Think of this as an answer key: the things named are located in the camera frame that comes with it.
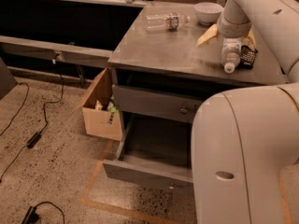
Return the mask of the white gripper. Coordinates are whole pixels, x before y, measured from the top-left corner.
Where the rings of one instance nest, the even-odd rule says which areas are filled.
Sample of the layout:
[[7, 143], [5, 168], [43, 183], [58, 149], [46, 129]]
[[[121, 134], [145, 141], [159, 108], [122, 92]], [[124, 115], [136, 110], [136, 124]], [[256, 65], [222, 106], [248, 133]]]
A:
[[197, 40], [197, 46], [203, 46], [216, 37], [218, 32], [225, 38], [242, 38], [242, 45], [256, 50], [256, 40], [251, 28], [251, 22], [242, 8], [234, 1], [227, 0], [218, 18], [217, 24], [211, 25]]

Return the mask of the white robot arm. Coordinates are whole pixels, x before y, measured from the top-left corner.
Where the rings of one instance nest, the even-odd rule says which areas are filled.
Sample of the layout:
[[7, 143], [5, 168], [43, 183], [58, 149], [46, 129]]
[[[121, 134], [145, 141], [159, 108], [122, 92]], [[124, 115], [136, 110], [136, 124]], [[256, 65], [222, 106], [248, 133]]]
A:
[[225, 37], [255, 28], [288, 83], [220, 92], [192, 124], [198, 224], [291, 224], [281, 182], [299, 158], [299, 7], [295, 0], [227, 0]]

